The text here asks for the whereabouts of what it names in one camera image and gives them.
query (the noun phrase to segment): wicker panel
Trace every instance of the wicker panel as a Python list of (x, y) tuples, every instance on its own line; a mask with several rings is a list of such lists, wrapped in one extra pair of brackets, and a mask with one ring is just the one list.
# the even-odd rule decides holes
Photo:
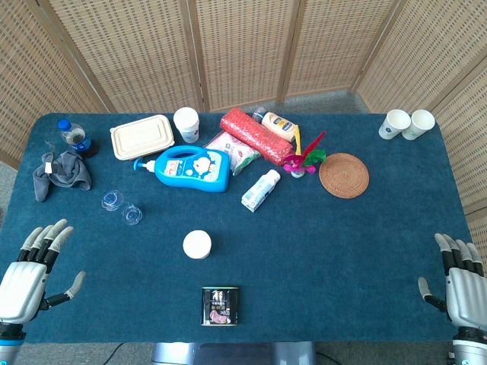
[(473, 242), (484, 261), (484, 267), (487, 268), (487, 215), (472, 221), (467, 221), (467, 223), (469, 224)]
[(198, 109), (177, 0), (51, 0), (119, 112)]
[(436, 115), (463, 206), (487, 199), (487, 69)]
[(106, 110), (24, 2), (0, 2), (0, 23), (0, 154), (18, 164), (43, 114)]
[(487, 47), (485, 0), (410, 0), (358, 92), (374, 112), (428, 108)]
[(210, 109), (275, 98), (292, 0), (197, 0)]
[(350, 87), (393, 0), (308, 0), (288, 94)]

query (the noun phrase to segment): dark round tin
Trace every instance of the dark round tin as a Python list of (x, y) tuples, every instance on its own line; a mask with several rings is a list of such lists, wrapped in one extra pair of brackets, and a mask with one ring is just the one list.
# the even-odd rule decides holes
[(237, 325), (238, 287), (204, 287), (202, 298), (202, 325)]

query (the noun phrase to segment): red bundle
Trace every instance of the red bundle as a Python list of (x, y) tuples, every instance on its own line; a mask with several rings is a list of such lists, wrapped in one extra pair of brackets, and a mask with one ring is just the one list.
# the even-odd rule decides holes
[(221, 118), (220, 126), (258, 150), (266, 160), (275, 165), (282, 165), (286, 156), (292, 154), (293, 147), (289, 142), (275, 135), (238, 108), (233, 108), (225, 114)]

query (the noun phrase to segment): cable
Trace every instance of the cable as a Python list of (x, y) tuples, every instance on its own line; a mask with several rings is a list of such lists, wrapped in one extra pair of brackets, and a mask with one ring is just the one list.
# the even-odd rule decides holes
[(332, 358), (331, 356), (328, 356), (326, 354), (324, 354), (323, 352), (319, 352), (317, 351), (317, 355), (320, 355), (320, 356), (323, 356), (323, 357), (326, 357), (328, 360), (331, 360), (332, 362), (334, 362), (336, 365), (342, 365), (340, 362), (338, 362), (337, 360), (335, 360), (334, 358)]
[(112, 354), (110, 355), (110, 357), (108, 357), (107, 361), (105, 361), (105, 362), (103, 363), (103, 365), (107, 365), (107, 364), (108, 364), (108, 362), (109, 362), (110, 360), (112, 360), (113, 355), (116, 353), (116, 351), (117, 351), (119, 348), (121, 348), (121, 347), (122, 347), (122, 345), (123, 345), (123, 344), (125, 344), (125, 342), (122, 342), (121, 344), (119, 344), (119, 345), (118, 345), (118, 346), (115, 348), (115, 350), (113, 350)]

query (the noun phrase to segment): rattan coaster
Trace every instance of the rattan coaster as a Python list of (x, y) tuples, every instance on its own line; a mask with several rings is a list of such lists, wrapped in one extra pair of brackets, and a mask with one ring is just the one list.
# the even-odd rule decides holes
[(368, 187), (368, 170), (351, 154), (332, 154), (320, 166), (320, 181), (334, 196), (351, 199)]

